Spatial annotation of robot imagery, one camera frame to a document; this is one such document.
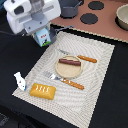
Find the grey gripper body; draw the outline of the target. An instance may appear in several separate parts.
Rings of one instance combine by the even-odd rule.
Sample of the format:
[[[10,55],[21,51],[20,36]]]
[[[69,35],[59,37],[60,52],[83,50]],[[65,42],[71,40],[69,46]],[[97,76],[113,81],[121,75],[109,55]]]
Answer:
[[[47,17],[42,13],[34,13],[24,18],[24,30],[26,35],[31,35],[43,29],[48,24]]]

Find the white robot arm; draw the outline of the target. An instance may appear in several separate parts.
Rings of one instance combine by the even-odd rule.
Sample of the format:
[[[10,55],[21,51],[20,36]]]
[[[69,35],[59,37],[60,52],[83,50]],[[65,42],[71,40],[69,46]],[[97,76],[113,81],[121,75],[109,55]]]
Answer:
[[[14,34],[33,34],[61,14],[58,0],[6,0],[4,8]]]

